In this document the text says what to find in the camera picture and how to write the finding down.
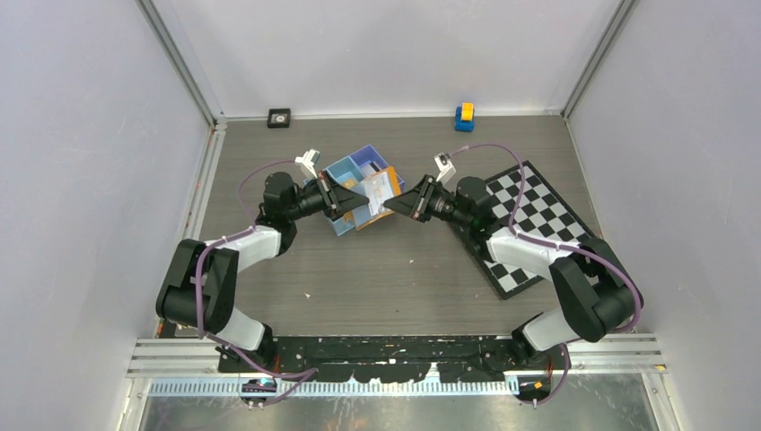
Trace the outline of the white patterned credit card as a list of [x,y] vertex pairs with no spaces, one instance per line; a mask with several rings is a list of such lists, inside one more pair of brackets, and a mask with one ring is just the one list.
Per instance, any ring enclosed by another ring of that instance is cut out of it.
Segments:
[[369,213],[371,217],[383,214],[386,209],[383,202],[395,196],[394,183],[389,178],[388,172],[377,172],[362,182],[365,196],[369,199]]

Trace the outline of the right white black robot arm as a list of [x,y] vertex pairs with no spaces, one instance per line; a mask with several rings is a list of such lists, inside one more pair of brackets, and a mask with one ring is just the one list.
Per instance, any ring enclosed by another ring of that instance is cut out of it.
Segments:
[[550,281],[559,301],[512,333],[512,356],[524,368],[543,362],[548,350],[582,339],[597,342],[630,330],[643,298],[608,244],[552,241],[505,226],[494,215],[496,200],[485,182],[468,176],[455,191],[426,175],[411,190],[385,201],[400,215],[425,223],[435,217],[461,227],[480,259],[525,269]]

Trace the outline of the orange leather card holder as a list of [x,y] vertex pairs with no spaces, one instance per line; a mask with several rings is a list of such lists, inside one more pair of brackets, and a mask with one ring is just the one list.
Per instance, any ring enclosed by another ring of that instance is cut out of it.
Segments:
[[364,178],[352,187],[352,191],[364,195],[369,200],[367,204],[352,211],[355,229],[359,231],[392,214],[384,203],[399,196],[402,187],[399,185],[395,168],[390,166]]

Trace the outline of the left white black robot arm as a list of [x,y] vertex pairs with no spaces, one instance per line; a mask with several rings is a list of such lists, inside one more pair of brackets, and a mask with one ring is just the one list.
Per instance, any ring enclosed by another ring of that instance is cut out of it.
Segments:
[[239,273],[288,251],[298,220],[317,213],[341,217],[368,202],[325,172],[303,186],[286,172],[269,175],[252,226],[210,242],[179,242],[155,302],[156,314],[240,348],[245,365],[266,371],[276,357],[274,346],[265,341],[271,329],[236,306]]

